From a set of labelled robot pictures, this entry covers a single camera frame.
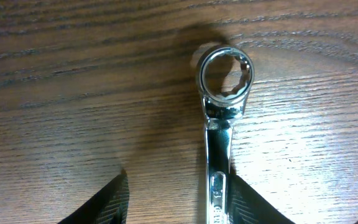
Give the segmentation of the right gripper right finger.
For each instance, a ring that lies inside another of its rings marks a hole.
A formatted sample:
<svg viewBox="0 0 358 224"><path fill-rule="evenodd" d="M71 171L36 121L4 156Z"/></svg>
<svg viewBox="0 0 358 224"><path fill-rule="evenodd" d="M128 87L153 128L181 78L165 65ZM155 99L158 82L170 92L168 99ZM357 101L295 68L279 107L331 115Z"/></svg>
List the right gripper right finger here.
<svg viewBox="0 0 358 224"><path fill-rule="evenodd" d="M228 212L231 224L294 224L238 175L230 174Z"/></svg>

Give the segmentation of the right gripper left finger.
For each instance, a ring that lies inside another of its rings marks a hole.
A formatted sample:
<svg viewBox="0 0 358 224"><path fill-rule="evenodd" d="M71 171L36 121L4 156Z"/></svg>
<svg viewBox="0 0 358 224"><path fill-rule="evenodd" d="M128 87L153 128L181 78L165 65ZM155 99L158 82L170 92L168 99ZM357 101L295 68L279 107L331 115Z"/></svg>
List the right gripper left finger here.
<svg viewBox="0 0 358 224"><path fill-rule="evenodd" d="M58 224L126 224L129 182L124 169L80 208Z"/></svg>

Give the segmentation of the chrome ring wrench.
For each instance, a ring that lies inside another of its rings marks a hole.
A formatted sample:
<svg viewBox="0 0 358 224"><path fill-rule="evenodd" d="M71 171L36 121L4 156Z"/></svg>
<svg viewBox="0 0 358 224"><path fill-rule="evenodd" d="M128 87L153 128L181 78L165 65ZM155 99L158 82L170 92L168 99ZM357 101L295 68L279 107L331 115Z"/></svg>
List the chrome ring wrench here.
<svg viewBox="0 0 358 224"><path fill-rule="evenodd" d="M215 95L207 85L206 73L214 60L226 55L240 63L242 78L234 93ZM210 48L198 62L196 82L204 114L206 153L206 223L229 222L227 203L233 124L244 115L254 78L250 57L230 45Z"/></svg>

